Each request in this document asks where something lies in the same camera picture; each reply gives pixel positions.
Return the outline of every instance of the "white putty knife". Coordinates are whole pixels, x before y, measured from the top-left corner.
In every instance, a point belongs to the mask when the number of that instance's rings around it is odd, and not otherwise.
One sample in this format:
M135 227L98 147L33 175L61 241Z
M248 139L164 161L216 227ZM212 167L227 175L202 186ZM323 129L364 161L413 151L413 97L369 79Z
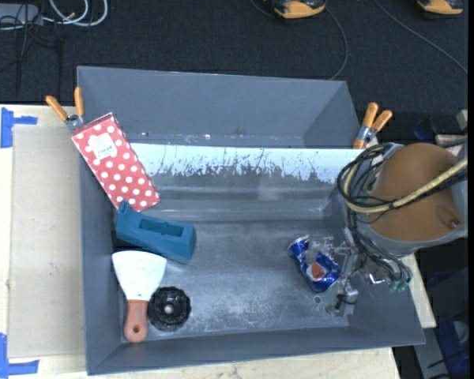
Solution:
M148 335L148 304L160 285L167 259L144 251L119 251L112 264L127 303L123 335L140 343Z

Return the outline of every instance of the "red polka dot box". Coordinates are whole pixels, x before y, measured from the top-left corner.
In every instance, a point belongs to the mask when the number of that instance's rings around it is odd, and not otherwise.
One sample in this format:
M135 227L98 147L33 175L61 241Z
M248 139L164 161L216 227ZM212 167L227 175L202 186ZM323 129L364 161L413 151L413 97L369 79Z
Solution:
M143 211L160 202L151 176L112 113L74 130L72 141L116 208L127 201Z

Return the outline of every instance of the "black carpet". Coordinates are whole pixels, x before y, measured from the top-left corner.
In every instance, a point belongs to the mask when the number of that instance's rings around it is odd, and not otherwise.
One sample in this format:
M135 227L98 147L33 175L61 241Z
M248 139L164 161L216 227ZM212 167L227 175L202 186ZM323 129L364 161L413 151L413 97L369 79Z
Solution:
M83 7L55 1L63 13ZM327 0L316 18L288 23L257 0L108 0L95 27L0 29L0 103L44 104L50 94L73 105L79 65L332 79L348 83L360 121L370 101L393 111L382 141L408 143L418 122L468 108L468 0L461 1L459 17L428 20L412 0ZM31 2L54 15L47 0L0 2ZM102 0L92 0L92 10L98 18ZM423 278L463 268L466 247L419 252Z

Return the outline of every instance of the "wooden table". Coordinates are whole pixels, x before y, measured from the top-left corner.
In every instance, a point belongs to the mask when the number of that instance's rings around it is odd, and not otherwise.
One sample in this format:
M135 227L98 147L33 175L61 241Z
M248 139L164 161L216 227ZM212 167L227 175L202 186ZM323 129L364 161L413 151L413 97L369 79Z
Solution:
M0 332L8 335L10 362L40 360L35 377L86 377L78 152L69 130L48 106L0 105L0 127L2 107L15 117L37 117L37 124L15 125L13 147L0 148ZM410 288L421 325L433 328L435 318L416 260L409 256L404 261L414 273ZM391 348L378 348L103 377L400 375Z

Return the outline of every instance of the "wooden handle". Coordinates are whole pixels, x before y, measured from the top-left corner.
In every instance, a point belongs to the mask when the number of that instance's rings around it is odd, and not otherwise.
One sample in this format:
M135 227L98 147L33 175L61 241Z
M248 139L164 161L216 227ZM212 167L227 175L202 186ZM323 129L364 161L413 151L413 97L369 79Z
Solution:
M82 103L81 87L76 87L73 90L73 100L76 104L77 115L83 116L85 114L85 106Z
M378 105L376 103L369 103L367 106L367 111L365 112L365 118L363 118L362 124L366 126L367 128L370 128L372 126L372 123L374 122L376 118L376 114L378 113Z
M356 138L355 142L353 143L353 148L363 148L363 144L365 142L362 141L361 139Z
M53 111L57 116L60 117L62 121L66 121L69 118L69 115L67 115L66 111L53 96L46 96L46 103L53 109Z
M148 335L148 304L146 300L129 300L127 302L123 334L131 343L140 343Z
M379 132L384 125L392 118L393 113L390 110L383 111L379 116L378 119L375 120L374 125L372 126L373 129L376 129L376 132Z

